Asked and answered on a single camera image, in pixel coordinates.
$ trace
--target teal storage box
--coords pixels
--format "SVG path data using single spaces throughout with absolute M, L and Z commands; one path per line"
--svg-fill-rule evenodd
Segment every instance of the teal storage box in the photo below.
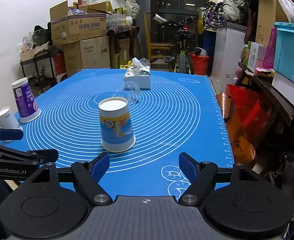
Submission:
M 294 23 L 279 23 L 277 28 L 274 70 L 288 78 L 294 76 Z

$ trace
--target purple paper cup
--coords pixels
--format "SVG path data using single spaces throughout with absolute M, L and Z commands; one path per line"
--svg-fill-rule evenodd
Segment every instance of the purple paper cup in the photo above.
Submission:
M 27 78 L 21 78 L 11 84 L 14 91 L 16 105 L 22 123 L 30 122 L 36 119 L 41 110 L 35 101 L 34 95 Z

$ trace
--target paper cup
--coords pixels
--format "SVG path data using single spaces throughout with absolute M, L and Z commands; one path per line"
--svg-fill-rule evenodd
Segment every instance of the paper cup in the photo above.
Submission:
M 133 147 L 136 138 L 131 126 L 127 100 L 120 97 L 106 98 L 98 107 L 103 148 L 109 152 L 120 153 Z
M 21 78 L 11 85 L 14 90 L 20 121 L 26 123 L 36 119 L 41 110 L 38 108 L 27 78 Z
M 16 117 L 10 110 L 10 106 L 6 106 L 3 109 L 0 109 L 0 127 L 5 129 L 20 129 L 23 128 L 20 126 L 19 122 L 17 121 Z

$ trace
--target white refrigerator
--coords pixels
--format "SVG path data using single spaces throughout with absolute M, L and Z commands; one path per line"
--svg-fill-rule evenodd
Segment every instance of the white refrigerator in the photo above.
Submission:
M 226 91 L 227 84 L 235 84 L 234 79 L 241 60 L 246 27 L 224 23 L 217 27 L 215 55 L 211 81 L 217 94 Z

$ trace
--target blue table mat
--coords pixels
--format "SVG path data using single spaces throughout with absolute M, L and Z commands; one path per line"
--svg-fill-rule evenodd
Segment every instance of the blue table mat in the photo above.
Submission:
M 98 103 L 117 94 L 124 73 L 87 69 L 57 84 L 36 98 L 41 114 L 21 123 L 23 139 L 0 144 L 23 151 L 55 148 L 57 167 L 91 161 L 104 151 Z M 139 102 L 131 104 L 129 112 L 136 143 L 127 152 L 110 154 L 110 168 L 99 183 L 113 199 L 116 195 L 178 199 L 190 185 L 178 167 L 181 152 L 197 161 L 232 167 L 227 131 L 206 76 L 151 71 L 151 89 L 141 90 Z M 62 186 L 73 189 L 71 183 Z

